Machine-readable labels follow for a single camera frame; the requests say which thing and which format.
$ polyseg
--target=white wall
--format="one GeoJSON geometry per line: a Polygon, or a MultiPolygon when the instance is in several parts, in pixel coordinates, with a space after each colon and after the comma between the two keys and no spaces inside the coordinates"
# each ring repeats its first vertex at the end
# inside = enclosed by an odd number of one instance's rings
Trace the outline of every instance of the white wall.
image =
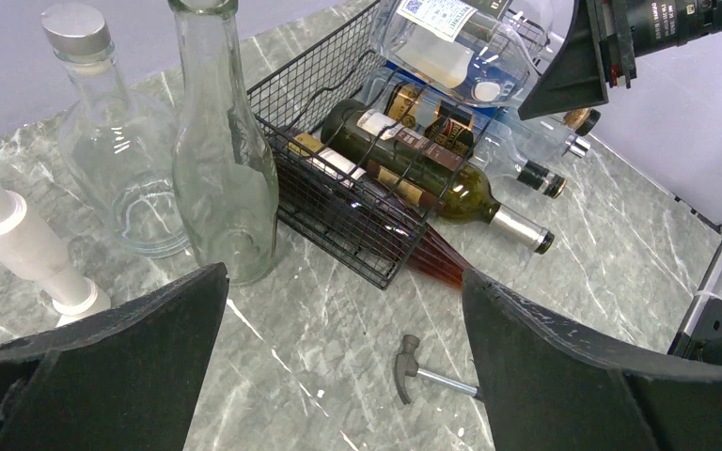
{"type": "MultiPolygon", "coordinates": [[[[75,101],[65,71],[39,24],[64,0],[0,0],[0,134],[53,115],[75,101]]],[[[136,82],[179,64],[173,13],[166,0],[81,0],[109,23],[123,73],[136,82]]],[[[340,0],[240,0],[240,38],[304,17],[340,0]]]]}
{"type": "MultiPolygon", "coordinates": [[[[572,0],[552,0],[565,35],[572,0]]],[[[722,32],[637,61],[632,88],[610,89],[593,134],[716,224],[722,223],[722,32]]]]}

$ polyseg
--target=barcode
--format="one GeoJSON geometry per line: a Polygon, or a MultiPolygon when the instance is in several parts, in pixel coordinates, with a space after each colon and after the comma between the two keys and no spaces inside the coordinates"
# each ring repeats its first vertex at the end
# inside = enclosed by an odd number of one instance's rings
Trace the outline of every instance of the barcode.
{"type": "Polygon", "coordinates": [[[419,0],[408,0],[408,5],[405,5],[405,9],[408,9],[408,12],[412,14],[416,14],[417,11],[419,11],[419,8],[422,7],[422,2],[419,0]]]}

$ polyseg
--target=hammer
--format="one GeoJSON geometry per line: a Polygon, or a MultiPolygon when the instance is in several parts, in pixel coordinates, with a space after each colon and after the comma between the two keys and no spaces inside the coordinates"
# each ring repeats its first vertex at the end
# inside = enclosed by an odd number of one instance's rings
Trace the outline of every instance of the hammer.
{"type": "Polygon", "coordinates": [[[405,388],[405,377],[419,377],[431,382],[444,385],[446,388],[459,391],[465,395],[469,395],[478,401],[483,400],[483,393],[479,387],[473,387],[462,382],[454,381],[435,374],[427,369],[419,367],[419,362],[414,356],[416,348],[419,347],[419,338],[413,335],[404,335],[402,337],[402,349],[394,358],[394,384],[397,387],[397,394],[403,404],[411,404],[411,397],[408,396],[408,390],[405,388]]]}

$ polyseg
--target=empty glass bottle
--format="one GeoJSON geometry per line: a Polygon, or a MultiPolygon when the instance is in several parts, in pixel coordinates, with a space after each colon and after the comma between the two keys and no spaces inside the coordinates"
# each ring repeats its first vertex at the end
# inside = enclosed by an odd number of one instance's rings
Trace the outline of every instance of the empty glass bottle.
{"type": "Polygon", "coordinates": [[[54,5],[40,16],[80,100],[59,128],[59,154],[115,239],[147,257],[186,245],[171,177],[178,129],[170,109],[128,89],[101,13],[54,5]]]}
{"type": "Polygon", "coordinates": [[[273,262],[275,160],[245,94],[238,0],[168,0],[176,16],[184,106],[173,163],[181,218],[201,265],[224,262],[231,285],[273,262]]]}

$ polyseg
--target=clear glass bottle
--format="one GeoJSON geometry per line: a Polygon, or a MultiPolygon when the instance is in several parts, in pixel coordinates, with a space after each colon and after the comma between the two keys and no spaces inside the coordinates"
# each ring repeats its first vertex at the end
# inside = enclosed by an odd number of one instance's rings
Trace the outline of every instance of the clear glass bottle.
{"type": "Polygon", "coordinates": [[[273,262],[278,178],[245,93],[238,0],[168,4],[185,91],[173,163],[179,210],[197,262],[224,262],[231,285],[248,284],[273,262]]]}
{"type": "Polygon", "coordinates": [[[75,3],[40,16],[80,100],[59,128],[59,154],[115,239],[146,257],[184,248],[172,149],[176,119],[161,101],[126,87],[103,15],[75,3]]]}
{"type": "MultiPolygon", "coordinates": [[[[386,67],[372,72],[367,77],[358,99],[366,104],[373,102],[371,107],[395,119],[400,118],[397,114],[398,110],[412,103],[413,106],[407,117],[402,120],[403,124],[432,138],[431,134],[425,131],[442,116],[442,112],[451,111],[450,105],[456,102],[430,88],[425,88],[419,93],[423,84],[400,71],[392,72],[392,69],[386,67]]],[[[552,115],[523,121],[515,108],[507,108],[496,115],[496,120],[510,128],[513,144],[519,152],[534,163],[544,163],[566,153],[582,157],[590,148],[590,144],[578,134],[590,131],[599,118],[599,112],[590,110],[587,116],[574,121],[571,121],[571,118],[565,120],[565,116],[568,115],[552,115]],[[579,125],[574,129],[569,124],[579,125]]],[[[452,114],[452,120],[462,122],[469,130],[458,136],[457,146],[459,142],[467,145],[474,142],[489,117],[474,108],[459,105],[452,114]]],[[[486,132],[491,134],[495,129],[496,126],[493,128],[490,126],[486,132]]]]}
{"type": "Polygon", "coordinates": [[[461,0],[383,0],[370,43],[453,99],[515,106],[538,77],[552,16],[548,0],[514,0],[500,19],[461,0]]]}

